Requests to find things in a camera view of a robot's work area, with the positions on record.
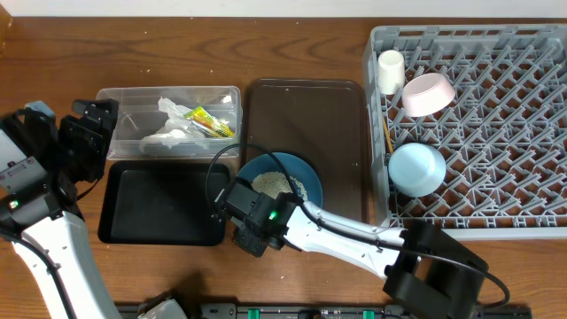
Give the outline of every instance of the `plastic wrapper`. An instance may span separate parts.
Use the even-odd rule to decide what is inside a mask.
[[[177,105],[168,98],[161,98],[158,102],[158,109],[167,113],[169,119],[163,128],[155,134],[146,136],[140,143],[140,151],[144,151],[148,143],[160,142],[172,148],[181,142],[195,141],[198,145],[208,148],[203,139],[206,138],[201,128],[184,117],[185,114],[191,112],[189,107]]]
[[[203,106],[198,106],[192,111],[189,111],[185,115],[186,119],[195,121],[198,127],[208,128],[205,132],[213,137],[232,137],[234,132],[232,132],[229,126],[222,121],[219,121],[213,115],[209,114]]]

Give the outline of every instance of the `green connector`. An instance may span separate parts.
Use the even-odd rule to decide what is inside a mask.
[[[372,311],[372,310],[362,311],[362,319],[374,319],[374,311]]]
[[[260,310],[248,309],[248,319],[260,319]]]

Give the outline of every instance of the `brown tray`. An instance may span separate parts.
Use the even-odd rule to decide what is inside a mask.
[[[369,120],[358,84],[261,79],[245,102],[243,144],[301,157],[321,179],[324,209],[368,221]],[[240,167],[258,155],[241,152]]]

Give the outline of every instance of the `light blue bowl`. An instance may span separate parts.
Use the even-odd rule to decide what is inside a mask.
[[[322,206],[322,186],[317,173],[304,160],[288,153],[275,152],[274,155],[282,162],[291,177],[295,177],[303,184],[307,192],[307,199],[315,205]],[[252,159],[238,172],[238,177],[244,178],[252,183],[254,178],[267,172],[283,173],[277,163],[269,155],[260,155]],[[299,192],[299,188],[293,183],[293,187]]]

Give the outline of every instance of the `gray dish rack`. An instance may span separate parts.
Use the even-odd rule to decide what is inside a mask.
[[[375,27],[362,69],[372,144],[377,224],[426,220],[460,240],[567,237],[567,25]],[[442,73],[455,100],[422,118],[405,115],[401,90],[377,88],[377,57],[397,50],[406,82]],[[409,198],[388,179],[383,117],[394,150],[441,151],[447,176]]]

